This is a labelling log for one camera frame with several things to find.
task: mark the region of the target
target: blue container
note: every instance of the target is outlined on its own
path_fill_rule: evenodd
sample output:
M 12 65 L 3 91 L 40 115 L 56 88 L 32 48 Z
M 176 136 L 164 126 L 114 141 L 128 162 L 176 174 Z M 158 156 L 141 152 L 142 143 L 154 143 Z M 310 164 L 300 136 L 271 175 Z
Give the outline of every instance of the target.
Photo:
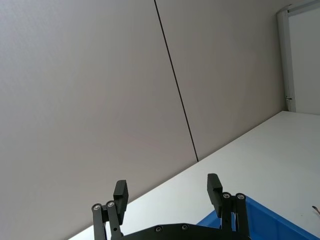
M 246 211 L 252 240 L 320 240 L 249 197 L 246 197 Z M 213 211 L 198 225 L 219 228 L 220 222 L 220 218 Z

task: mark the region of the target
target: screw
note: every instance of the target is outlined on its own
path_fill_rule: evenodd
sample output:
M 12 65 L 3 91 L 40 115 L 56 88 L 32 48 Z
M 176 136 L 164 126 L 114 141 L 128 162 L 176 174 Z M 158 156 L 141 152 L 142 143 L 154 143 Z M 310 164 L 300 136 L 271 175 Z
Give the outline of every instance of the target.
M 186 224 L 183 224 L 181 228 L 182 228 L 183 231 L 185 231 L 185 230 L 188 229 L 188 226 Z
M 156 227 L 155 227 L 155 231 L 156 231 L 157 233 L 161 232 L 161 231 L 162 231 L 162 226 L 156 226 Z
M 99 210 L 100 209 L 100 205 L 99 204 L 96 204 L 93 206 L 93 210 Z
M 243 196 L 242 194 L 238 194 L 236 197 L 237 197 L 238 199 L 245 199 L 245 196 Z
M 107 206 L 109 208 L 113 207 L 115 205 L 115 203 L 113 201 L 108 202 Z

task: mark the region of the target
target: blue plastic bin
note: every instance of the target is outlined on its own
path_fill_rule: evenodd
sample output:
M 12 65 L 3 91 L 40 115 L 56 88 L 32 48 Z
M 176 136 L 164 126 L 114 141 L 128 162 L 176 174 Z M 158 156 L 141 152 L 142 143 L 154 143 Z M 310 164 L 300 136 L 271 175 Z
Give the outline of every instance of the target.
M 246 197 L 246 210 L 252 240 L 320 240 L 249 197 Z M 220 222 L 213 211 L 198 225 L 219 228 Z

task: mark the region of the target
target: gray wall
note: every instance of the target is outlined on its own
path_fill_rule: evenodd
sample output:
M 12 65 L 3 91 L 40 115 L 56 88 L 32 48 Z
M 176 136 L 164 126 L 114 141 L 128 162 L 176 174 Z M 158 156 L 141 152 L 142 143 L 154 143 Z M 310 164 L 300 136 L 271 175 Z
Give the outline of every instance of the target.
M 200 159 L 285 107 L 276 12 L 297 0 L 157 0 Z
M 0 239 L 59 240 L 196 163 L 149 0 L 0 7 Z
M 284 107 L 289 1 L 158 1 L 200 158 Z M 0 239 L 64 239 L 196 162 L 150 0 L 0 6 Z

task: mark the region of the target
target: white tabletop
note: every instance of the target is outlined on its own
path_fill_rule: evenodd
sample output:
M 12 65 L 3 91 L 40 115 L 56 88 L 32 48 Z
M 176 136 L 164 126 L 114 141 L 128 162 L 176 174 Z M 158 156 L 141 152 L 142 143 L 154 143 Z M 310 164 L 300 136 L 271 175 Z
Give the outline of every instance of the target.
M 218 174 L 224 191 L 244 193 L 320 237 L 320 216 L 311 207 L 320 207 L 320 116 L 280 112 L 129 203 L 121 231 L 198 223 L 214 210 L 208 173 Z M 92 226 L 71 238 L 93 239 Z

